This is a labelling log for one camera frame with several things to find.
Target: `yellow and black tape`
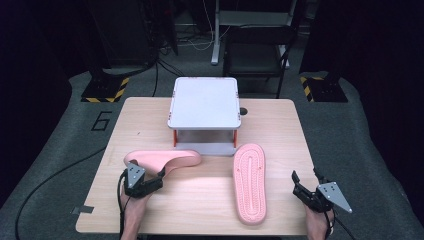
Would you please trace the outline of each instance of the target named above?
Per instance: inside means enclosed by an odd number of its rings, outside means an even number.
[[[320,77],[308,77],[308,78],[301,77],[300,78],[300,82],[302,83],[303,91],[305,92],[308,102],[315,102],[314,96],[312,95],[311,89],[309,88],[309,85],[308,85],[308,79],[309,80],[324,80],[324,79]]]
[[[127,87],[129,80],[130,80],[129,78],[125,78],[122,81],[118,92],[116,93],[115,97],[113,97],[113,98],[81,98],[81,102],[92,102],[92,103],[96,103],[96,102],[118,102],[121,99],[122,95],[124,94],[125,88]]]

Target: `white platform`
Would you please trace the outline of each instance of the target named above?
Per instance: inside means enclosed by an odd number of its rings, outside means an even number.
[[[233,155],[241,125],[237,80],[181,77],[175,80],[168,116],[177,149]]]

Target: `pink sandal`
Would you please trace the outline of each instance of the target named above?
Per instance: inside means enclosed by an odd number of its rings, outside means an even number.
[[[246,225],[258,225],[265,220],[265,154],[253,143],[244,144],[234,154],[234,186],[237,213]]]
[[[180,167],[190,167],[199,164],[200,154],[193,150],[170,151],[133,151],[124,158],[125,165],[136,160],[138,166],[146,169],[150,174],[157,174],[165,167],[165,176],[172,170]]]

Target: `wooden table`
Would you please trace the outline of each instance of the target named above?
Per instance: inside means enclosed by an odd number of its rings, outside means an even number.
[[[134,150],[172,150],[167,126],[171,98],[128,98],[88,193],[76,229],[83,233],[118,233],[116,188],[126,168],[124,156]],[[149,200],[140,228],[144,234],[306,235],[302,202],[292,194],[293,170],[315,190],[318,181],[294,103],[284,99],[240,99],[239,145],[257,143],[266,157],[267,216],[258,226],[237,217],[232,157],[203,156],[195,167],[172,171],[164,187]]]

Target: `robotic arm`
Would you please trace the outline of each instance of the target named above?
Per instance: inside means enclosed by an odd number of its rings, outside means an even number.
[[[124,173],[124,191],[128,196],[143,198],[163,187],[162,178],[165,176],[165,168],[157,174],[157,177],[147,181],[144,181],[146,170],[133,162],[128,163]]]
[[[330,211],[333,209],[334,204],[336,204],[346,212],[352,213],[352,208],[349,206],[349,203],[346,201],[337,183],[331,182],[323,177],[315,168],[314,172],[315,176],[318,178],[319,185],[315,192],[311,192],[300,184],[300,179],[296,171],[293,171],[293,194],[315,212],[321,213]]]

